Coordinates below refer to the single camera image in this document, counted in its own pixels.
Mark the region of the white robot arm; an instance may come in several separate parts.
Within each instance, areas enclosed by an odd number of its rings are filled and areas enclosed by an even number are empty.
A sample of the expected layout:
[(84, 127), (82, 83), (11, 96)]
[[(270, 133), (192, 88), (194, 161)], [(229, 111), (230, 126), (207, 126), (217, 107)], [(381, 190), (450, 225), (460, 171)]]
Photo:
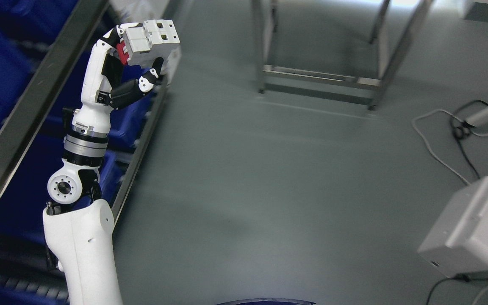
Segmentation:
[(70, 110), (62, 167), (47, 182), (42, 212), (48, 262), (64, 274), (72, 305), (121, 305), (114, 258), (114, 214), (103, 198), (100, 166), (110, 133), (110, 115), (147, 96), (162, 79), (163, 57), (147, 61), (143, 75), (119, 81), (115, 64), (136, 53), (151, 53), (145, 23), (124, 23), (91, 49), (78, 109)]

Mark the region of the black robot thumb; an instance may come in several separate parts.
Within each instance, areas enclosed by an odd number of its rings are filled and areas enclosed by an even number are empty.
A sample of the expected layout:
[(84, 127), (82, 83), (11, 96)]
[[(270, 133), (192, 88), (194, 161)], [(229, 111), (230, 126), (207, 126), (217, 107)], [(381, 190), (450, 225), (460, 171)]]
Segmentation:
[(110, 85), (115, 85), (109, 92), (100, 90), (98, 103), (110, 106), (114, 110), (122, 110), (147, 96), (163, 80), (160, 75), (164, 58), (155, 58), (150, 69), (139, 78), (121, 82), (123, 65), (116, 57), (106, 57), (101, 69), (101, 75), (106, 77)]

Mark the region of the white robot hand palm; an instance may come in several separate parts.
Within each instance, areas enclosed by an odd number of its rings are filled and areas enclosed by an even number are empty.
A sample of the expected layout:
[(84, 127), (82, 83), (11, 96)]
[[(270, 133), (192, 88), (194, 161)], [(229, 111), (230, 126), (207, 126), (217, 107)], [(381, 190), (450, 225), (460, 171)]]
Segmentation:
[(122, 28), (112, 28), (91, 47), (80, 96), (81, 111), (109, 111), (109, 108), (122, 108), (116, 103), (112, 91), (121, 81), (121, 72), (117, 71), (121, 71), (123, 67), (114, 53), (122, 41), (123, 33)]

